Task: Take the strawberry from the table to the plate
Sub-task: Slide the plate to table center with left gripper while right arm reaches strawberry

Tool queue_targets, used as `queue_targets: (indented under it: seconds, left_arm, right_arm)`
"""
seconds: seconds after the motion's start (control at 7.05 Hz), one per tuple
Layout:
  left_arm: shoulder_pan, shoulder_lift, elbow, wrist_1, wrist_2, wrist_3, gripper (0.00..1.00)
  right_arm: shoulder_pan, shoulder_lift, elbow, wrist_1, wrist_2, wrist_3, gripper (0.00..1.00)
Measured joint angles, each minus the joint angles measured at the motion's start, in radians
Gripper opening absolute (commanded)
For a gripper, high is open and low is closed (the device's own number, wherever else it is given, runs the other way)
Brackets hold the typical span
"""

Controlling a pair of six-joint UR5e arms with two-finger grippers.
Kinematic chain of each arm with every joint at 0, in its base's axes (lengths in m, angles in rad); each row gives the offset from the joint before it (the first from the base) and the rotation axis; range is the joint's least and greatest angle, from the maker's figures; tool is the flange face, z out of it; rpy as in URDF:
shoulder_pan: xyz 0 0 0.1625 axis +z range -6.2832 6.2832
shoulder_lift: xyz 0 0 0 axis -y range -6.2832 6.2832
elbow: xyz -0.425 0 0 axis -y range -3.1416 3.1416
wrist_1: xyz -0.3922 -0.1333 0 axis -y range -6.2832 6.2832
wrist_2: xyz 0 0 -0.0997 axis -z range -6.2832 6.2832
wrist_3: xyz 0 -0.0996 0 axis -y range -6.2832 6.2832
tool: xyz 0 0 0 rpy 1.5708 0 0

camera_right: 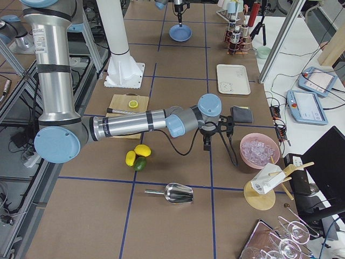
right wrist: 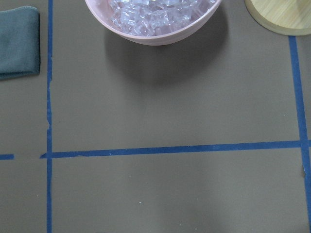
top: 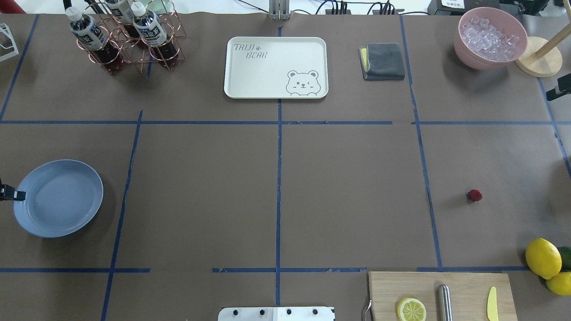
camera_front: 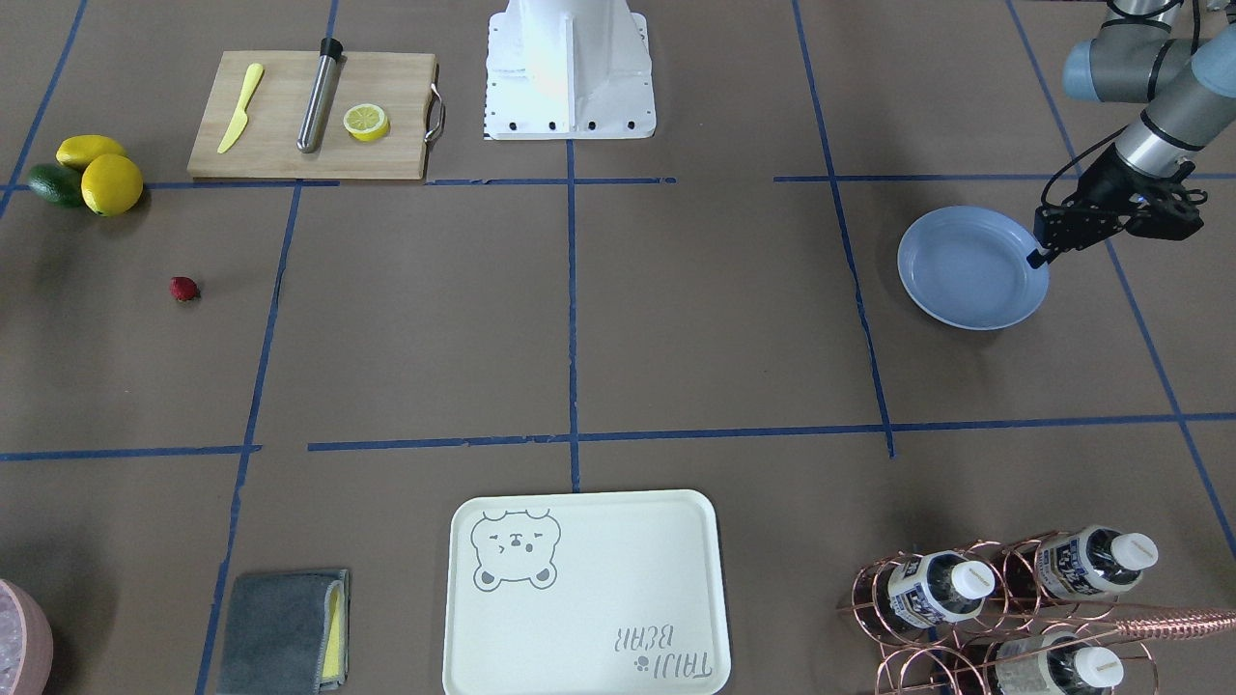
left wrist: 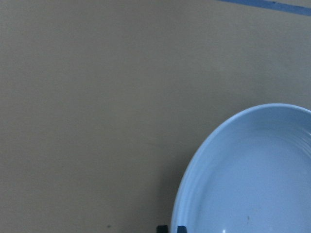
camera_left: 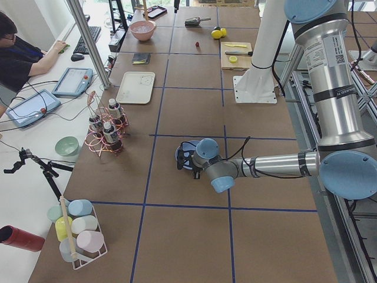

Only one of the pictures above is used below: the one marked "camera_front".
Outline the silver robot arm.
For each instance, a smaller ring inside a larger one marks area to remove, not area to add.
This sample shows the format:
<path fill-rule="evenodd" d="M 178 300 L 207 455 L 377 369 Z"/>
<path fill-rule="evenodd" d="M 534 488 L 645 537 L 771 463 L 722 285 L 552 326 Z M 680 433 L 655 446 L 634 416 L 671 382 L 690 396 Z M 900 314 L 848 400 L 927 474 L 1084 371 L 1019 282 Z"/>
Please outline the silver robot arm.
<path fill-rule="evenodd" d="M 1074 47 L 1062 70 L 1068 96 L 1137 104 L 1138 117 L 1086 150 L 1090 164 L 1064 202 L 1042 197 L 1035 211 L 1032 268 L 1112 235 L 1182 241 L 1201 229 L 1208 194 L 1187 177 L 1234 122 L 1235 35 L 1170 35 L 1175 1 L 1111 1 L 1094 40 Z"/>

